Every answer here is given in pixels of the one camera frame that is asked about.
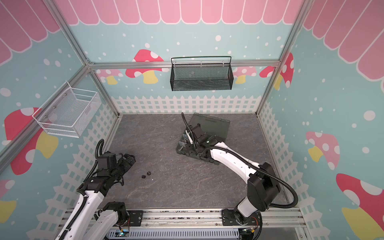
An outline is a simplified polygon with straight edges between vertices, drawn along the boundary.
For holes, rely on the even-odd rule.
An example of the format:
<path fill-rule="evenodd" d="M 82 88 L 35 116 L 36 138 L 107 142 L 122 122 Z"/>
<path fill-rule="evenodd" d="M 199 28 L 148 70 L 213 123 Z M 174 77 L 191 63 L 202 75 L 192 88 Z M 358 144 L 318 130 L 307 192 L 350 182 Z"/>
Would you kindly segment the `silver bolt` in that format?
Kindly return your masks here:
<path fill-rule="evenodd" d="M 184 142 L 179 142 L 179 148 L 178 148 L 178 151 L 182 151 L 183 148 L 186 146 L 186 143 Z"/>

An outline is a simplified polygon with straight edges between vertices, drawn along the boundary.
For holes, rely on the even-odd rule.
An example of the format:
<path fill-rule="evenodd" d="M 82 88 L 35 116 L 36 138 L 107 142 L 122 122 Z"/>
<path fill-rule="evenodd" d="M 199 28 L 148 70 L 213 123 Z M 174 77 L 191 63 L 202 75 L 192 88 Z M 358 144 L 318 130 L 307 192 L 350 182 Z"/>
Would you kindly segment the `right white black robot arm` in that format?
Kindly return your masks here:
<path fill-rule="evenodd" d="M 298 194 L 294 188 L 278 178 L 270 164 L 259 164 L 241 156 L 228 147 L 221 136 L 205 132 L 200 123 L 187 123 L 185 116 L 182 119 L 186 128 L 177 153 L 208 163 L 223 164 L 247 184 L 246 197 L 234 209 L 222 210 L 223 225 L 261 226 L 261 213 L 270 207 L 290 209 L 298 204 Z M 282 205 L 273 202 L 281 192 L 281 187 L 293 195 L 291 203 Z"/>

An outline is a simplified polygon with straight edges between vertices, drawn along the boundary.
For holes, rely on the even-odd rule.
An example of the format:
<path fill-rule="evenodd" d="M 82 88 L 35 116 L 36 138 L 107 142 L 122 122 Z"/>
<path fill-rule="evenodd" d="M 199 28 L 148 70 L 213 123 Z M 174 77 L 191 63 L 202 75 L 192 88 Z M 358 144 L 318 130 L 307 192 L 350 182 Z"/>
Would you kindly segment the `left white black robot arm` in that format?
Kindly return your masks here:
<path fill-rule="evenodd" d="M 98 208 L 113 186 L 125 184 L 124 175 L 136 162 L 133 155 L 103 152 L 104 143 L 101 139 L 96 145 L 95 164 L 77 188 L 78 202 L 57 240 L 104 240 L 112 227 L 117 226 L 123 233 L 123 226 L 131 223 L 123 202 L 109 202 Z"/>

